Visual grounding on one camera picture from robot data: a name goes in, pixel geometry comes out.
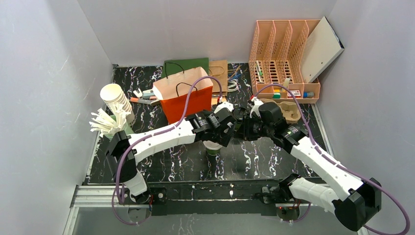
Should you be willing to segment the single white cup lid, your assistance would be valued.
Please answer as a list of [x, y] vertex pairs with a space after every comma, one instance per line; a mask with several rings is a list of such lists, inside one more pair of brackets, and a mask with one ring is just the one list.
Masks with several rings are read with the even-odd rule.
[[214, 150], [214, 151], [222, 148], [222, 145], [212, 142], [212, 141], [203, 141], [203, 145], [205, 146], [206, 149]]

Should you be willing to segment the orange paper bag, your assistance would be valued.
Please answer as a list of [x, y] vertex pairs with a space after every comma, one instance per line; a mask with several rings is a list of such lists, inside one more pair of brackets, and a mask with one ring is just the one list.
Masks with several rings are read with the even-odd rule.
[[[162, 110], [169, 124], [180, 120], [192, 84], [204, 76], [207, 76], [206, 71], [202, 67], [197, 67], [171, 74], [153, 83], [153, 93], [160, 100]], [[210, 110], [212, 89], [213, 82], [210, 78], [198, 82], [192, 88], [185, 115]]]

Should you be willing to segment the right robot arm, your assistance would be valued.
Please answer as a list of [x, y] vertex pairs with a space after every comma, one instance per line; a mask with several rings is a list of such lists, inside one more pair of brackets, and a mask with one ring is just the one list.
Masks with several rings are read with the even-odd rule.
[[288, 124], [275, 103], [250, 101], [250, 109], [241, 115], [241, 126], [235, 136], [245, 141], [261, 137], [273, 143], [312, 168], [327, 187], [312, 183], [298, 174], [291, 174], [278, 186], [263, 192], [268, 200], [300, 199], [333, 213], [351, 231], [360, 230], [381, 209], [381, 192], [373, 180], [358, 179], [342, 170], [342, 165], [313, 143], [308, 131], [298, 124]]

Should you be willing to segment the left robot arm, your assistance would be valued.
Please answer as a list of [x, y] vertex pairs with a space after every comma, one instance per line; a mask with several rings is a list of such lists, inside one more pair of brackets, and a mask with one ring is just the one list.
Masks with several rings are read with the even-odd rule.
[[211, 141], [226, 147], [235, 131], [236, 118], [227, 108], [191, 114], [183, 120], [146, 133], [114, 134], [105, 152], [112, 165], [115, 194], [121, 196], [124, 185], [133, 196], [148, 191], [137, 166], [147, 157], [166, 149], [198, 141]]

